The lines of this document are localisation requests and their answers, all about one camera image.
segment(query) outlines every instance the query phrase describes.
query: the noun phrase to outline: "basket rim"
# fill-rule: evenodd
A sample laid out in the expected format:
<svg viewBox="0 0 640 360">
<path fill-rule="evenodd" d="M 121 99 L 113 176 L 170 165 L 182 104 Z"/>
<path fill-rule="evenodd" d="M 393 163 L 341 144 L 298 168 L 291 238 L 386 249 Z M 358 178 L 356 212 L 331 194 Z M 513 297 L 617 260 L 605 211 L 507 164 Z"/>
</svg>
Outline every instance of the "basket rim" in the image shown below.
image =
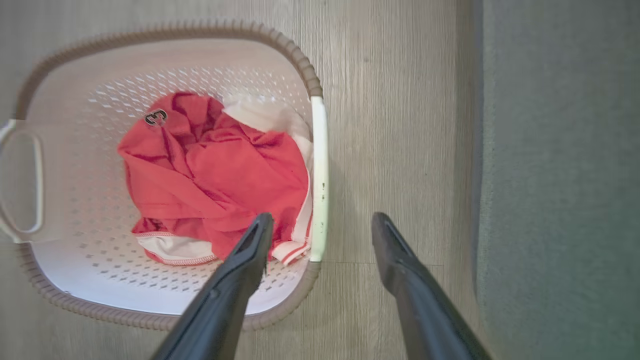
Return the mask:
<svg viewBox="0 0 640 360">
<path fill-rule="evenodd" d="M 328 157 L 326 149 L 326 113 L 324 112 L 323 89 L 313 65 L 311 65 L 309 59 L 291 39 L 284 36 L 281 32 L 273 28 L 268 28 L 258 22 L 227 19 L 212 19 L 206 22 L 169 23 L 140 31 L 101 35 L 97 38 L 71 45 L 46 58 L 44 61 L 41 61 L 20 90 L 15 106 L 14 118 L 26 120 L 31 100 L 42 81 L 50 72 L 67 62 L 119 47 L 165 40 L 187 40 L 196 38 L 235 38 L 239 40 L 251 40 L 276 49 L 284 55 L 298 71 L 298 74 L 305 83 L 307 93 L 312 103 L 314 100 L 316 103 L 319 101 L 319 106 L 313 107 L 314 133 L 316 131 L 316 109 L 320 111 L 319 114 L 323 118 L 323 123 L 319 125 L 321 139 L 316 139 L 324 142 L 321 149 L 323 156 L 322 159 L 320 159 L 323 163 L 320 164 L 322 165 L 320 167 L 314 166 L 316 170 L 324 169 L 324 171 L 322 171 L 322 188 L 320 189 L 320 184 L 314 186 L 314 198 L 316 198 L 316 196 L 317 199 L 320 199 L 320 196 L 322 198 L 318 212 L 314 206 L 314 214 L 323 218 L 322 224 L 318 227 L 318 229 L 321 230 L 321 236 L 318 236 L 316 239 L 320 246 L 315 249 L 312 247 L 310 261 L 299 283 L 285 300 L 265 312 L 245 316 L 243 322 L 244 330 L 263 329 L 291 314 L 313 288 L 321 268 L 321 260 L 324 253 L 324 238 L 326 237 L 326 217 L 328 217 L 328 203 L 325 199 L 325 195 L 328 195 Z M 18 245 L 18 251 L 19 256 L 22 258 L 22 266 L 31 284 L 51 304 L 62 307 L 63 309 L 97 320 L 162 331 L 171 329 L 179 318 L 177 315 L 160 315 L 120 309 L 74 297 L 61 291 L 48 280 L 47 276 L 38 266 L 29 243 Z"/>
</svg>

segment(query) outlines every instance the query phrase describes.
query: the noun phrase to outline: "black patch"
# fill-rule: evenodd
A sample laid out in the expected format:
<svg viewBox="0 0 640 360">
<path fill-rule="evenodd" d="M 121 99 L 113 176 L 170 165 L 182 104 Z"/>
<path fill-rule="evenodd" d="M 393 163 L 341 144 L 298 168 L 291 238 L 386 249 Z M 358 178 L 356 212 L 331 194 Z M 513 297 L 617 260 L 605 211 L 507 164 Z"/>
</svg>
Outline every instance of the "black patch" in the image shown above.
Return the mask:
<svg viewBox="0 0 640 360">
<path fill-rule="evenodd" d="M 145 115 L 145 122 L 151 126 L 162 126 L 166 122 L 166 111 L 158 109 Z"/>
</svg>

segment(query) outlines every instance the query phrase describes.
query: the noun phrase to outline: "red stripe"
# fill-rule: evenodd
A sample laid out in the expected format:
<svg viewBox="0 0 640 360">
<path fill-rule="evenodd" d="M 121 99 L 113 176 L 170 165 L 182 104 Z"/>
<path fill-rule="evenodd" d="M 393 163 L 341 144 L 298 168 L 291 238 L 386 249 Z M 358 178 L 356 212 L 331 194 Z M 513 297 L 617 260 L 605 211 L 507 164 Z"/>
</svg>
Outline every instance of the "red stripe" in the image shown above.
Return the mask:
<svg viewBox="0 0 640 360">
<path fill-rule="evenodd" d="M 311 233 L 311 224 L 313 224 L 313 219 L 314 219 L 314 212 L 311 211 L 311 216 L 309 217 L 309 223 L 307 224 L 307 238 L 309 237 L 309 234 Z"/>
<path fill-rule="evenodd" d="M 215 255 L 210 255 L 204 258 L 193 259 L 193 260 L 167 260 L 167 259 L 161 258 L 155 252 L 151 252 L 147 249 L 145 249 L 145 254 L 148 257 L 150 257 L 152 260 L 157 261 L 158 263 L 165 264 L 165 265 L 173 265 L 173 266 L 204 265 L 204 264 L 210 263 L 211 261 L 218 260 L 218 258 L 216 258 Z"/>
<path fill-rule="evenodd" d="M 282 263 L 285 264 L 287 262 L 287 259 L 289 259 L 289 256 L 293 255 L 296 251 L 299 251 L 301 249 L 304 249 L 305 246 L 307 246 L 307 243 L 305 242 L 301 247 L 290 251 L 283 259 L 282 259 Z"/>
</svg>

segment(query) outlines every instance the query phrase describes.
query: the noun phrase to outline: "basket handle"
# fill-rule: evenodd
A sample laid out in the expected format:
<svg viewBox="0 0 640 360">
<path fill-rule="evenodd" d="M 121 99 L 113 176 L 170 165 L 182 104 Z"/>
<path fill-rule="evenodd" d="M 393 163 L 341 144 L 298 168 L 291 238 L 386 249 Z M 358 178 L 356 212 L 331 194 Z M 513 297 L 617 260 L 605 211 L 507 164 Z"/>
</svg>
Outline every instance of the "basket handle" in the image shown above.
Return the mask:
<svg viewBox="0 0 640 360">
<path fill-rule="evenodd" d="M 0 129 L 0 156 L 2 156 L 2 150 L 6 145 L 7 140 L 18 131 L 18 127 L 21 125 L 18 120 L 10 119 L 7 124 Z M 21 229 L 16 225 L 11 217 L 7 214 L 6 208 L 0 201 L 0 229 L 11 237 L 14 243 L 26 243 L 26 234 L 32 234 L 42 228 L 44 223 L 44 171 L 42 165 L 42 143 L 40 139 L 33 133 L 20 129 L 24 134 L 28 135 L 33 142 L 33 150 L 35 154 L 35 167 L 36 167 L 36 219 L 33 226 L 29 229 Z"/>
</svg>

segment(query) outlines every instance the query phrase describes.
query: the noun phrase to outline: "perforated basket wall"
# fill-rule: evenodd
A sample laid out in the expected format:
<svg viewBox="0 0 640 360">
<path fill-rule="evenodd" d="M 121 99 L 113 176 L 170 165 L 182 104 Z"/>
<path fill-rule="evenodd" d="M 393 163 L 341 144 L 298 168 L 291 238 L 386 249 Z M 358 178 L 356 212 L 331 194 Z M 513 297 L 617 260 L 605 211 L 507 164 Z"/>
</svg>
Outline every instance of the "perforated basket wall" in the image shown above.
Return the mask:
<svg viewBox="0 0 640 360">
<path fill-rule="evenodd" d="M 245 329 L 267 326 L 293 311 L 318 275 L 328 172 L 326 117 L 313 66 L 293 42 L 262 25 L 167 26 L 92 40 L 45 60 L 20 94 L 2 153 L 3 161 L 24 157 L 7 144 L 26 134 L 34 156 L 41 155 L 35 180 L 12 177 L 38 189 L 32 221 L 41 224 L 20 230 L 16 224 L 24 220 L 3 206 L 3 229 L 28 243 L 20 251 L 30 279 L 54 304 L 103 320 L 169 328 L 220 262 L 169 266 L 144 255 L 130 233 L 139 213 L 116 146 L 158 97 L 177 90 L 222 101 L 283 101 L 314 130 L 312 249 L 289 266 L 269 263 L 244 322 Z M 16 184 L 1 185 L 0 193 L 16 193 L 8 190 Z"/>
</svg>

